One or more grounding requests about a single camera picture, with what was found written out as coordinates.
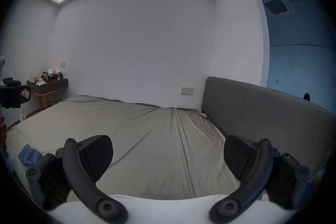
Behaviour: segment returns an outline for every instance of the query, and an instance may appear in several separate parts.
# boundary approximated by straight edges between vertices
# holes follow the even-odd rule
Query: blue towel
[[[29,145],[25,145],[18,155],[19,160],[28,168],[32,168],[42,158],[42,155],[36,149],[31,148]]]

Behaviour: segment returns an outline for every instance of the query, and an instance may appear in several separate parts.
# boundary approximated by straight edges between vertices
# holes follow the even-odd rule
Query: sticker
[[[29,99],[30,96],[30,91],[28,91],[27,89],[24,89],[23,92],[21,92],[21,95],[27,99]]]

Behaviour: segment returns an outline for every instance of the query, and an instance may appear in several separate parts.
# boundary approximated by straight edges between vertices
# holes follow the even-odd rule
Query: wooden stool
[[[55,99],[51,100],[51,101],[46,101],[45,97],[49,96],[49,95],[53,95],[53,94],[55,96]],[[48,105],[52,106],[52,104],[57,104],[56,91],[47,92],[45,94],[39,94],[39,93],[35,92],[35,95],[39,97],[41,111],[42,111],[42,107],[43,107],[42,105],[44,105],[44,109],[46,109],[46,108],[48,108]]]

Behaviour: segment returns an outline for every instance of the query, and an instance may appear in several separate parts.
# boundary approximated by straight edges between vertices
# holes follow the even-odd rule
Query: mattress
[[[78,142],[93,135],[107,135],[113,144],[112,162],[96,183],[107,195],[181,200],[239,188],[224,162],[225,137],[197,110],[79,95],[13,127],[6,145],[29,192],[27,168],[17,159],[24,145],[55,154],[67,138]],[[76,200],[71,192],[68,201]]]

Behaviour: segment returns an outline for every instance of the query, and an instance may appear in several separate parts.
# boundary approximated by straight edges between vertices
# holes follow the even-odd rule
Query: wall socket panel
[[[183,87],[182,90],[181,90],[181,94],[194,95],[194,88],[192,88],[192,87]]]

